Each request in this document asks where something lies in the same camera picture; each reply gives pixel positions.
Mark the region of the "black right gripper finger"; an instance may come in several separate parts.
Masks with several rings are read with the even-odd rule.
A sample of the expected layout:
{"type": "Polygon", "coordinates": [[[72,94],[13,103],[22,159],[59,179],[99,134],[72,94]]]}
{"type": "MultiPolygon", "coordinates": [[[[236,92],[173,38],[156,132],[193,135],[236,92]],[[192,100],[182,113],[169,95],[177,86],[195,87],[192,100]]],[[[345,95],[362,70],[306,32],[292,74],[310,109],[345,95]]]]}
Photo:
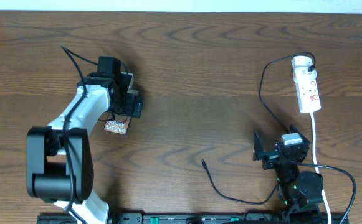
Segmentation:
{"type": "Polygon", "coordinates": [[[254,155],[255,156],[263,156],[264,155],[264,149],[262,147],[261,141],[258,136],[258,132],[254,132],[254,155]]]}
{"type": "Polygon", "coordinates": [[[302,142],[309,143],[309,140],[297,129],[297,127],[294,124],[290,125],[290,132],[292,134],[298,133],[302,139],[302,142]]]}

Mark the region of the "gold Galaxy smartphone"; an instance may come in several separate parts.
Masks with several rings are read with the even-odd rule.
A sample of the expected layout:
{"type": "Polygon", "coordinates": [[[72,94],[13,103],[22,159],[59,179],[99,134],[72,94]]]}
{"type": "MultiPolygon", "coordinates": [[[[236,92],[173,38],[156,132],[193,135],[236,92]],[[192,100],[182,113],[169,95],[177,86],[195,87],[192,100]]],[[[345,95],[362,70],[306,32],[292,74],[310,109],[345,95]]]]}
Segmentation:
{"type": "Polygon", "coordinates": [[[126,135],[133,114],[133,102],[135,99],[135,91],[132,89],[134,76],[132,73],[121,72],[121,90],[125,94],[124,105],[120,112],[109,114],[108,121],[105,122],[105,131],[111,133],[126,135]]]}

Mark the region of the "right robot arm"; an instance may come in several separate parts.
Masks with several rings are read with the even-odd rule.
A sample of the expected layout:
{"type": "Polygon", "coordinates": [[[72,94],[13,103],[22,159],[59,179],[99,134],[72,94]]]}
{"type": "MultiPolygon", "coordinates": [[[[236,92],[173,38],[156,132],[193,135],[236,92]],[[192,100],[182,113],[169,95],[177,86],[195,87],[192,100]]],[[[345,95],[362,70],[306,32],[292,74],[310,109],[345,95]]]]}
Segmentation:
{"type": "Polygon", "coordinates": [[[312,171],[301,172],[299,163],[308,154],[310,141],[294,126],[275,144],[273,151],[265,151],[258,133],[254,133],[253,160],[261,161],[264,170],[273,169],[277,175],[280,193],[287,209],[279,219],[286,222],[301,220],[308,213],[318,214],[323,202],[323,177],[312,171]]]}

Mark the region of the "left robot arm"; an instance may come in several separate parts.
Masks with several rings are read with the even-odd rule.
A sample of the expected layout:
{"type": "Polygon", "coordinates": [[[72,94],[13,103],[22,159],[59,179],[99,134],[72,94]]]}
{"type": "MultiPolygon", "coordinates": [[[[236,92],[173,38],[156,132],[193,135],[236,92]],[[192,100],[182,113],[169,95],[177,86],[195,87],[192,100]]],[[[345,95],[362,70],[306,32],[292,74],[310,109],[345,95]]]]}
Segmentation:
{"type": "Polygon", "coordinates": [[[110,206],[93,190],[89,135],[104,113],[138,118],[143,100],[133,74],[115,57],[101,56],[97,71],[82,76],[68,107],[26,137],[26,187],[31,197],[64,210],[39,215],[38,223],[116,223],[110,206]]]}

